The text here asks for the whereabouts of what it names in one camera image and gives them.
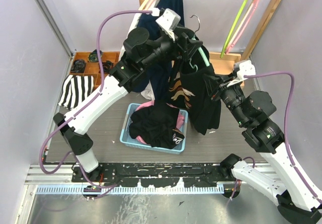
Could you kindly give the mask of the mint green hanger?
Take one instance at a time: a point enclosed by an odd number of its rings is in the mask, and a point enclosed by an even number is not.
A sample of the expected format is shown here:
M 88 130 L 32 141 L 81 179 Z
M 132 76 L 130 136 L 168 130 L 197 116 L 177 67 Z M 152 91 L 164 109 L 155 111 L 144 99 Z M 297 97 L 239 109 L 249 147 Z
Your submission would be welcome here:
M 196 31 L 194 31 L 194 36 L 192 38 L 192 39 L 196 39 L 196 32 L 198 32 L 200 30 L 200 19 L 199 19 L 199 17 L 197 15 L 192 15 L 190 18 L 193 18 L 193 17 L 197 18 L 197 20 L 198 20 L 198 29 Z M 198 52 L 200 53 L 200 55 L 201 55 L 201 57 L 202 57 L 202 59 L 204 61 L 205 66 L 206 67 L 210 66 L 210 62 L 209 62 L 208 58 L 206 57 L 206 54 L 204 53 L 204 50 L 200 47 L 198 49 Z M 197 65 L 192 65 L 191 59 L 189 61 L 189 65 L 190 65 L 191 69 L 195 70 L 195 72 L 198 71 L 198 66 Z

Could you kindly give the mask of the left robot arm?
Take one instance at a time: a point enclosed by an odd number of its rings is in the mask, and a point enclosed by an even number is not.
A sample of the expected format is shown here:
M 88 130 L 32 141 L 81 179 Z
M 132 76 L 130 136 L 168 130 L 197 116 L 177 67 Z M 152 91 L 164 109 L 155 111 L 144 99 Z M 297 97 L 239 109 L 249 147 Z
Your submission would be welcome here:
M 70 146 L 84 179 L 95 182 L 100 178 L 99 162 L 88 136 L 89 127 L 110 106 L 130 93 L 145 78 L 147 70 L 160 62 L 188 60 L 202 46 L 192 30 L 177 26 L 162 31 L 151 40 L 146 28 L 133 29 L 125 39 L 122 58 L 83 102 L 66 114 L 57 113 L 53 120 Z

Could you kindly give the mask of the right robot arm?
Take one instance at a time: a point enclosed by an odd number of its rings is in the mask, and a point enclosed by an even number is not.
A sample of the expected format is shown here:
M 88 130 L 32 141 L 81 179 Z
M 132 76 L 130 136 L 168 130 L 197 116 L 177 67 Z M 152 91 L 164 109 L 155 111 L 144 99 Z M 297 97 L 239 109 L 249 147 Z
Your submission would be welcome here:
M 207 93 L 212 101 L 222 101 L 245 130 L 246 143 L 258 152 L 274 169 L 276 181 L 248 165 L 235 154 L 220 163 L 223 179 L 241 180 L 269 198 L 279 213 L 290 223 L 317 223 L 321 219 L 319 189 L 300 173 L 302 168 L 287 143 L 286 131 L 270 119 L 276 111 L 269 93 L 253 91 L 245 97 L 233 76 L 204 75 Z

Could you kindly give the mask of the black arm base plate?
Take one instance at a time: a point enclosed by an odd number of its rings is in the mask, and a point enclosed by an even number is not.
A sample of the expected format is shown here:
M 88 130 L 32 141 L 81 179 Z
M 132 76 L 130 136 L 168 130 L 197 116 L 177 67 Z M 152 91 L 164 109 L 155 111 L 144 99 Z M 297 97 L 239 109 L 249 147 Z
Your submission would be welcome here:
M 104 187 L 175 187 L 183 181 L 185 188 L 216 187 L 219 182 L 234 182 L 222 174 L 216 163 L 101 163 L 87 174 L 92 182 Z

